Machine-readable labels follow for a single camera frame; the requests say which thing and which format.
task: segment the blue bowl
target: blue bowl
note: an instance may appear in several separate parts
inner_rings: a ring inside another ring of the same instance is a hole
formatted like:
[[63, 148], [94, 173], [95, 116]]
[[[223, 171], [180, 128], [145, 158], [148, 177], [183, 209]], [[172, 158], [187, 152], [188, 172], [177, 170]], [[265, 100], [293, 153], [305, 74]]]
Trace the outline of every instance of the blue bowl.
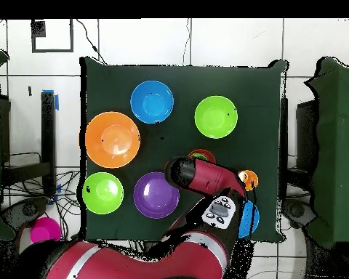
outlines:
[[[252, 227], [252, 233], [256, 230], [259, 220], [260, 220], [260, 213], [257, 209], [256, 205], [253, 207], [254, 209], [254, 217], [253, 217], [253, 227]], [[243, 214], [241, 216], [241, 224], [239, 226], [239, 238], [245, 238], [249, 235], [249, 231], [251, 229], [251, 221], [252, 221], [252, 202], [248, 201], [244, 204]]]
[[169, 117], [173, 109], [171, 90], [159, 81], [144, 81], [133, 90], [131, 109], [143, 123], [162, 122]]

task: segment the pink cup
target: pink cup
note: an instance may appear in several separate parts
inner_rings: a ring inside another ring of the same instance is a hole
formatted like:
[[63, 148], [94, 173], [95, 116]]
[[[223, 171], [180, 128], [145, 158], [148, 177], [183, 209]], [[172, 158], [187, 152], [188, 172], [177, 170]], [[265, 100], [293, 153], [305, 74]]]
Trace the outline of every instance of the pink cup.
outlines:
[[52, 218], [43, 217], [35, 221], [30, 230], [30, 239], [32, 243], [42, 240], [59, 240], [61, 229], [59, 224]]

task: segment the purple bowl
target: purple bowl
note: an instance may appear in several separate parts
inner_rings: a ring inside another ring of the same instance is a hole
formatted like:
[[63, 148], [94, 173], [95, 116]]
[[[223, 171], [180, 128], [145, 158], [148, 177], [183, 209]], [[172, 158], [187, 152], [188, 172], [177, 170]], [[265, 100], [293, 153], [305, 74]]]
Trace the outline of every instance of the purple bowl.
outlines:
[[176, 209], [179, 199], [180, 191], [166, 181], [162, 172], [145, 174], [137, 181], [133, 192], [137, 210], [154, 219], [170, 215]]

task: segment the orange bowl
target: orange bowl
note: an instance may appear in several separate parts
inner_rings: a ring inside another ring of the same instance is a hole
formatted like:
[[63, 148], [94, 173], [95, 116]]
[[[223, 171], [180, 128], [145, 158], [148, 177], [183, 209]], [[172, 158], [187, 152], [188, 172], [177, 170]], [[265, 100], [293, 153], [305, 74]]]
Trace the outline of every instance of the orange bowl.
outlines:
[[107, 112], [95, 116], [85, 132], [85, 148], [98, 166], [119, 168], [127, 165], [140, 147], [140, 133], [131, 118]]

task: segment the green bowl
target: green bowl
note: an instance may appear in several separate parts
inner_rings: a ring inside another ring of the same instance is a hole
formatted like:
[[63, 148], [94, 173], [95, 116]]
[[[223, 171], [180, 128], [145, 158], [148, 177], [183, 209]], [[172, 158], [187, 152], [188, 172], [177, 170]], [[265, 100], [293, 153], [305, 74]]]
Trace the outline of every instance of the green bowl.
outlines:
[[119, 179], [107, 172], [90, 175], [83, 186], [83, 200], [95, 214], [114, 212], [123, 201], [124, 190]]
[[237, 121], [236, 107], [226, 97], [207, 97], [195, 110], [195, 125], [208, 138], [219, 139], [228, 136], [236, 127]]
[[192, 156], [196, 157], [196, 158], [199, 158], [199, 159], [202, 159], [203, 161], [208, 161], [208, 159], [206, 159], [206, 156], [204, 156], [202, 154], [195, 153]]

